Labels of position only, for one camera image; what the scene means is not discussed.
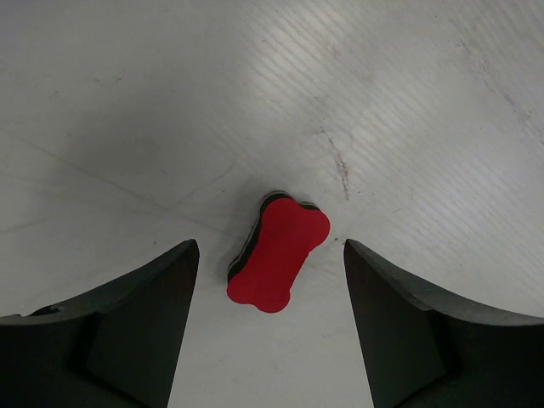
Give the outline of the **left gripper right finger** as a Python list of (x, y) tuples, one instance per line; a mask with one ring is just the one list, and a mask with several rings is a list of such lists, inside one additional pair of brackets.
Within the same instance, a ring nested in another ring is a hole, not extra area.
[(374, 406), (542, 406), (542, 318), (455, 294), (358, 241), (343, 259)]

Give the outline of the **red bone-shaped eraser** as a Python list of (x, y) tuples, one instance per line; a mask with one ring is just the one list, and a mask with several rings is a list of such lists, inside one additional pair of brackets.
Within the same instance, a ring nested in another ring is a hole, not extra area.
[(267, 314), (282, 311), (309, 254), (330, 232), (330, 219), (315, 204), (285, 191), (267, 194), (240, 254), (229, 266), (228, 298)]

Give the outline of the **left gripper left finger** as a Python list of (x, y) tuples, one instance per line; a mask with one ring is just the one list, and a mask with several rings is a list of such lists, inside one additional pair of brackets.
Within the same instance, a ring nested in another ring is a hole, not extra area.
[(2, 406), (167, 406), (199, 257), (184, 241), (81, 295), (4, 316)]

